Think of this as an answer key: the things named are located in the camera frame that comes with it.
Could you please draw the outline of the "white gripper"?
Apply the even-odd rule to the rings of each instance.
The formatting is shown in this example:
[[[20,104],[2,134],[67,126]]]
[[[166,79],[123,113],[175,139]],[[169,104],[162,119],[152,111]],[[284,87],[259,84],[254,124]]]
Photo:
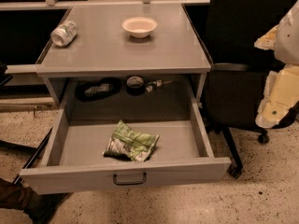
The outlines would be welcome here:
[[[254,42],[254,47],[274,49],[276,59],[288,63],[279,72],[269,72],[255,119],[259,127],[273,128],[299,102],[299,67],[296,66],[299,64],[299,0],[278,26]]]

